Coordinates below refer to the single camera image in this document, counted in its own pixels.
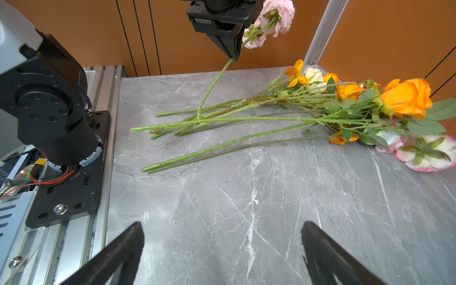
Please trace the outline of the yellow orange poppy stem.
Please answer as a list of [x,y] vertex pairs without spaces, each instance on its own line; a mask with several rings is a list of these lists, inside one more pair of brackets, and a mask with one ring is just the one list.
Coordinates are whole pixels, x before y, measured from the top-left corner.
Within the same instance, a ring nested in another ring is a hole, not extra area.
[[297,85],[298,83],[304,83],[304,85],[308,84],[308,79],[304,77],[301,73],[302,67],[304,66],[303,60],[299,59],[295,62],[295,65],[292,67],[288,67],[287,70],[285,71],[285,75],[288,76],[287,80],[280,81],[281,79],[281,74],[278,75],[269,85],[268,87],[260,92],[259,94],[253,96],[253,97],[248,97],[246,99],[236,99],[228,102],[224,102],[221,104],[214,105],[209,108],[198,108],[198,109],[189,109],[189,110],[183,110],[183,113],[188,113],[188,112],[195,112],[195,115],[192,115],[184,120],[186,121],[194,121],[198,119],[209,119],[215,116],[219,116],[222,113],[227,113],[227,111],[217,111],[213,114],[206,115],[205,113],[215,110],[215,109],[223,109],[223,108],[228,108],[228,112],[230,112],[231,109],[236,109],[240,108],[245,104],[249,104],[251,101],[255,101],[261,96],[265,96],[266,94],[269,94],[275,89],[278,89],[279,87],[293,87]]

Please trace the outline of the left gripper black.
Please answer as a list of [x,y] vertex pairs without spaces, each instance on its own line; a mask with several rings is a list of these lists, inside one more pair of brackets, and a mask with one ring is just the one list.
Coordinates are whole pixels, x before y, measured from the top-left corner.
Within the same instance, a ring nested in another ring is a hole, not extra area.
[[263,1],[235,1],[235,6],[220,12],[210,11],[205,1],[191,1],[186,10],[193,28],[205,33],[228,58],[237,61],[241,54],[245,28],[254,24]]

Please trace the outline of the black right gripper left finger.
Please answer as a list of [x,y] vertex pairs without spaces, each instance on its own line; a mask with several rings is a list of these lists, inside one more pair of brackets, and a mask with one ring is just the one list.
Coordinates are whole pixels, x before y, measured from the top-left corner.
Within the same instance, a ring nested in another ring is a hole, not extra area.
[[63,284],[132,285],[144,243],[143,227],[140,222],[134,222]]

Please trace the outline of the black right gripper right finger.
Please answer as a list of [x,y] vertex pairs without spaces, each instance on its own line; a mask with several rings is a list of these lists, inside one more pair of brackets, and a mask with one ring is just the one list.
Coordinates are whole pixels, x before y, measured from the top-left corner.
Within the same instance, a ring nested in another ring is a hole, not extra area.
[[335,240],[312,221],[301,230],[304,261],[314,285],[383,285]]

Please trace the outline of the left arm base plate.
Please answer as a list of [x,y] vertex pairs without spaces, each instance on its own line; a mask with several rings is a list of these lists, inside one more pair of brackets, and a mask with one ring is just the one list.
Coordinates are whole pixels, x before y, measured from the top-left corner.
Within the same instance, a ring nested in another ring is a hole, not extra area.
[[65,223],[94,213],[100,201],[111,116],[108,111],[95,112],[89,118],[98,137],[101,153],[94,162],[78,170],[65,182],[37,190],[26,226],[35,229]]

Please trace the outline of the pink ranunculus flower stem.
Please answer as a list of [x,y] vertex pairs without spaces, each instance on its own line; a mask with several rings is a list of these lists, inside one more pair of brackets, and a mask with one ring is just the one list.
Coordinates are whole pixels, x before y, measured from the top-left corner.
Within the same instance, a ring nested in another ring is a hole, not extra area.
[[[220,12],[229,9],[230,7],[234,7],[235,1],[242,0],[203,1],[205,1],[206,6],[210,11]],[[263,1],[262,10],[256,18],[256,21],[248,28],[245,28],[245,31],[243,32],[241,51],[243,48],[260,48],[266,41],[267,36],[272,35],[276,38],[280,33],[288,32],[295,17],[295,12],[296,10],[292,1]],[[235,61],[232,58],[228,58],[228,62],[204,95],[198,108],[204,106],[212,89],[233,62]]]

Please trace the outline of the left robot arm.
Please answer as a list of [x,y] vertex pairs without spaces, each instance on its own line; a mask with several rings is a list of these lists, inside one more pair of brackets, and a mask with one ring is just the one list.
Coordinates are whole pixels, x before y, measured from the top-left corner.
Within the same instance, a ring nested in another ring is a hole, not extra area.
[[[237,60],[243,32],[262,6],[262,1],[192,1],[186,15],[196,32]],[[56,168],[92,164],[103,141],[89,124],[87,94],[87,76],[77,60],[2,1],[1,109],[17,118],[19,140]]]

